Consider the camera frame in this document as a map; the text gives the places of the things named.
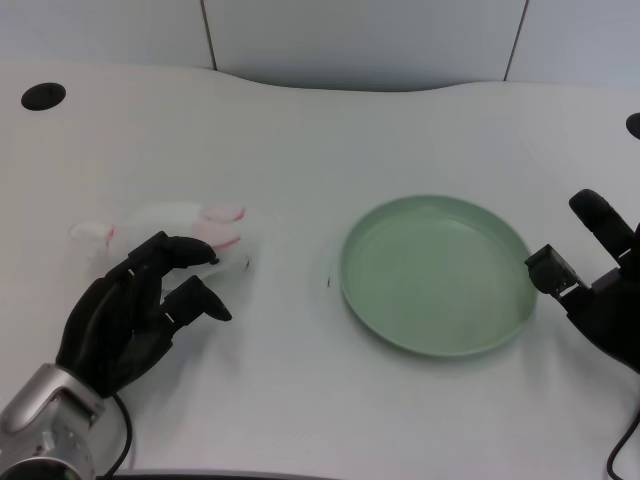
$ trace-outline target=rabbit ear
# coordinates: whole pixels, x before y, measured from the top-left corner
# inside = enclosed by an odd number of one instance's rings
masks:
[[[113,235],[113,225],[99,222],[77,223],[69,229],[69,236],[85,242],[106,242]]]
[[[200,217],[217,223],[233,223],[242,220],[244,207],[242,205],[226,205],[215,208],[203,208]]]
[[[240,241],[240,232],[232,225],[198,220],[193,226],[193,236],[215,249],[230,247]]]

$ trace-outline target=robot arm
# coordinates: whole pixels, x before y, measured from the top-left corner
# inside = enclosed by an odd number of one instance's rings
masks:
[[[618,263],[589,287],[550,246],[525,262],[542,293],[554,297],[567,317],[596,347],[640,373],[640,227],[634,233],[597,193],[582,190],[569,205]]]
[[[133,382],[203,313],[231,314],[197,277],[161,301],[173,268],[217,263],[199,240],[154,235],[96,280],[65,326],[55,364],[45,364],[0,414],[0,480],[93,480],[85,438],[104,398]]]

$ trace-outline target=plush toy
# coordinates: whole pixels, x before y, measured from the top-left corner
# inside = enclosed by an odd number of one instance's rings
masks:
[[[191,202],[155,203],[134,211],[116,224],[85,222],[74,225],[69,234],[74,239],[94,244],[98,252],[107,254],[112,265],[123,261],[130,251],[159,231],[169,236],[197,238],[211,245],[220,263],[169,272],[162,286],[172,290],[192,275],[201,279],[208,277],[238,259],[240,220],[244,213],[241,206],[206,208]]]

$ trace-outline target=white table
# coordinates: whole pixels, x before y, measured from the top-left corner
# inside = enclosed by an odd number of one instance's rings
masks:
[[[640,92],[499,82],[347,93],[65,64],[4,64],[0,75],[1,406],[54,359],[91,280],[70,225],[158,200],[240,201],[260,248],[247,273],[216,280],[234,320],[195,322],[124,391],[136,469],[603,478],[637,377],[553,300],[541,297],[525,332],[497,351],[421,358],[349,315],[336,258],[375,205],[446,194],[494,211],[534,250],[552,243],[594,280],[613,261],[567,201],[593,188],[640,220],[640,141],[625,129]],[[67,98],[23,109],[22,93],[46,81]],[[100,470],[122,436],[110,401],[93,432]],[[638,445],[617,462],[626,478],[640,475]]]

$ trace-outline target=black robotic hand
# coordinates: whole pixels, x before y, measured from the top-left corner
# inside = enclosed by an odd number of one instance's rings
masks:
[[[529,277],[565,308],[569,320],[596,347],[640,373],[640,226],[634,234],[591,190],[576,194],[569,205],[620,268],[588,287],[547,245],[525,262]]]
[[[208,244],[154,235],[85,292],[67,320],[56,364],[107,398],[155,365],[173,335],[203,313],[231,320],[196,276],[160,303],[164,275],[204,263],[217,263]]]

